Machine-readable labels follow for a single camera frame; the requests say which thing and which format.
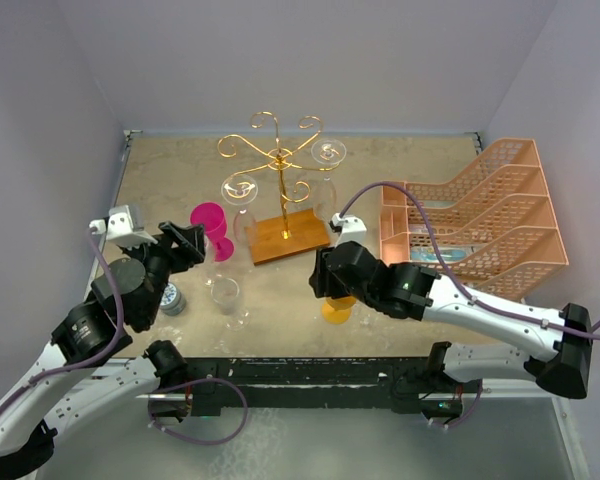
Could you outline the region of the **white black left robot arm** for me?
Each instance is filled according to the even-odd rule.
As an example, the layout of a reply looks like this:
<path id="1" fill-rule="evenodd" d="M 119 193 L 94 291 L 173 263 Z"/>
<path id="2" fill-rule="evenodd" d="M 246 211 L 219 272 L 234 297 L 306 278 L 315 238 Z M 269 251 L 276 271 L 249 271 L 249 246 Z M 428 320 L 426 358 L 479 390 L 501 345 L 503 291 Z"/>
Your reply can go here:
<path id="1" fill-rule="evenodd" d="M 113 217 L 89 224 L 89 238 L 102 235 L 125 256 L 108 263 L 99 249 L 94 251 L 103 276 L 0 400 L 0 479 L 20 479 L 39 469 L 53 456 L 56 439 L 124 398 L 157 388 L 174 392 L 184 384 L 187 363 L 172 342 L 163 340 L 151 343 L 118 374 L 73 390 L 131 345 L 127 327 L 142 332 L 153 325 L 171 275 L 204 261 L 203 226 L 166 221 L 159 230 L 152 236 Z"/>

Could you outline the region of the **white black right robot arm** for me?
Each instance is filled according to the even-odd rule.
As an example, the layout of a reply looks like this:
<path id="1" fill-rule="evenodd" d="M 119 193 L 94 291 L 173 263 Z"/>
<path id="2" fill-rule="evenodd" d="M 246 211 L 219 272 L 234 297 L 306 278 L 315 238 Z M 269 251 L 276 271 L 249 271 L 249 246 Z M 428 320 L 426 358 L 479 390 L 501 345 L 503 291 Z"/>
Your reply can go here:
<path id="1" fill-rule="evenodd" d="M 390 318 L 450 324 L 491 338 L 487 345 L 435 345 L 424 376 L 436 391 L 515 379 L 568 399 L 588 393 L 591 322 L 579 305 L 557 310 L 516 303 L 458 286 L 418 264 L 387 265 L 354 241 L 317 250 L 308 283 L 318 298 L 351 296 Z"/>

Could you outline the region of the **orange plastic goblet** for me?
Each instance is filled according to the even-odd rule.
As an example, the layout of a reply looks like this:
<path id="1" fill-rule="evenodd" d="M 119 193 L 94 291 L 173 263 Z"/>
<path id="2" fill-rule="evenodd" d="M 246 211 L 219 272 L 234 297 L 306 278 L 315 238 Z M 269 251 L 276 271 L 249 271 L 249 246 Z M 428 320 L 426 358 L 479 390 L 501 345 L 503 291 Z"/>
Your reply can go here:
<path id="1" fill-rule="evenodd" d="M 352 296 L 334 299 L 327 297 L 321 307 L 323 319 L 330 324 L 343 324 L 351 316 L 356 299 Z"/>

